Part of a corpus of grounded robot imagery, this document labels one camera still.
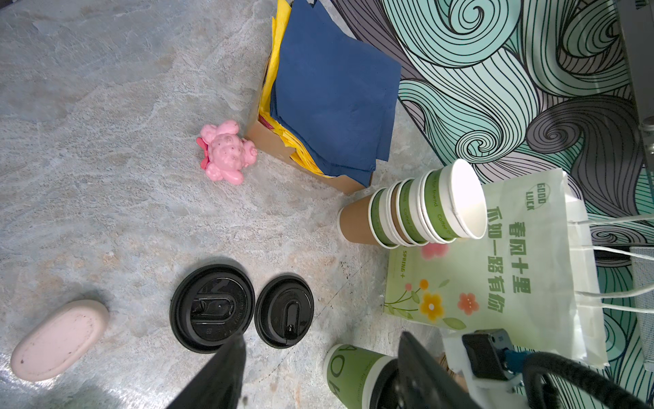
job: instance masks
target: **circular logo on bag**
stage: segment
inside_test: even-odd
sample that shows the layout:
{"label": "circular logo on bag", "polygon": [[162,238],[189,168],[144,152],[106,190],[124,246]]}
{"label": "circular logo on bag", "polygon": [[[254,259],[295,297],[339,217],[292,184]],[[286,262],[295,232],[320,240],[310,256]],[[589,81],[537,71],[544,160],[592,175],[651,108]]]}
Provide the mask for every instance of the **circular logo on bag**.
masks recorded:
{"label": "circular logo on bag", "polygon": [[534,210],[547,203],[550,188],[547,183],[538,183],[525,193],[525,206],[527,210]]}

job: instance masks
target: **orange flower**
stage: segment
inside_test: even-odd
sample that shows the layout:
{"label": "orange flower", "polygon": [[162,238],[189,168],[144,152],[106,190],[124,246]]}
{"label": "orange flower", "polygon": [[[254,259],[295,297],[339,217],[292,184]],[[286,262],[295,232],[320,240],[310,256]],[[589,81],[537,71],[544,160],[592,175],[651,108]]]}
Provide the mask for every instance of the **orange flower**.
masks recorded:
{"label": "orange flower", "polygon": [[422,296],[422,304],[420,304],[420,312],[425,314],[431,321],[445,315],[445,310],[441,303],[443,299],[438,294],[425,293]]}
{"label": "orange flower", "polygon": [[458,304],[456,305],[461,311],[466,313],[466,315],[472,315],[473,312],[479,311],[479,303],[475,301],[475,295],[473,293],[461,293],[458,296]]}

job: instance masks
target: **printed leaf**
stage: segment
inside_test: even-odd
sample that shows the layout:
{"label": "printed leaf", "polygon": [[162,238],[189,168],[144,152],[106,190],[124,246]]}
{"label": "printed leaf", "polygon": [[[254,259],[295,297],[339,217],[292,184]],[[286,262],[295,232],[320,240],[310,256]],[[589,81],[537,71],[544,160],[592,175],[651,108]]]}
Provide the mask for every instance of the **printed leaf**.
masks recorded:
{"label": "printed leaf", "polygon": [[443,322],[452,329],[465,329],[466,325],[458,318],[443,318]]}

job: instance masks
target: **cardboard box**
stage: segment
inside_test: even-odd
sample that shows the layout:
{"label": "cardboard box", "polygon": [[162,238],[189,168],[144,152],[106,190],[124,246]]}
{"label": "cardboard box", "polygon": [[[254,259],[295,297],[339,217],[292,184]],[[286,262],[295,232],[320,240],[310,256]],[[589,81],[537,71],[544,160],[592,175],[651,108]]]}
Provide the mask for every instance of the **cardboard box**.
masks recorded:
{"label": "cardboard box", "polygon": [[254,142],[254,145],[257,147],[257,149],[276,157],[282,162],[285,162],[294,168],[315,177],[325,185],[330,185],[331,187],[338,189],[345,194],[352,194],[366,188],[361,183],[351,179],[346,175],[340,175],[337,177],[322,177],[304,169],[295,163],[295,161],[290,158],[290,156],[295,152],[295,148],[290,148],[284,145],[282,139],[275,132],[264,125],[262,121],[259,120],[260,97],[261,90],[259,90],[257,93],[257,96],[254,99],[254,103],[252,103],[252,107],[250,108],[250,116],[248,117],[248,124],[245,128],[245,138]]}

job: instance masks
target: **blue napkin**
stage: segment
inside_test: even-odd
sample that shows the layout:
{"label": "blue napkin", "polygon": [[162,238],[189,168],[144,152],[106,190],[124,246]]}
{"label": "blue napkin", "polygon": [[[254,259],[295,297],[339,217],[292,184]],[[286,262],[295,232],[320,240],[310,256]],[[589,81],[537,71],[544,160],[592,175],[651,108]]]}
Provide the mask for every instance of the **blue napkin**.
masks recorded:
{"label": "blue napkin", "polygon": [[320,2],[312,8],[296,1],[279,54],[273,117],[320,157],[325,169],[314,160],[325,174],[372,172],[376,158],[388,160],[400,70],[344,34]]}
{"label": "blue napkin", "polygon": [[307,152],[313,158],[316,166],[327,176],[340,176],[347,175],[351,179],[361,183],[365,187],[370,186],[370,179],[372,178],[372,171],[365,171],[360,169],[348,168],[346,166],[339,166],[331,164],[325,159],[323,159],[319,154],[317,154],[310,145],[298,134],[293,128],[291,128],[282,118],[277,114],[277,83],[273,82],[273,88],[270,92],[270,116],[272,116],[281,126],[286,128],[287,131],[295,135],[302,145],[307,149]]}

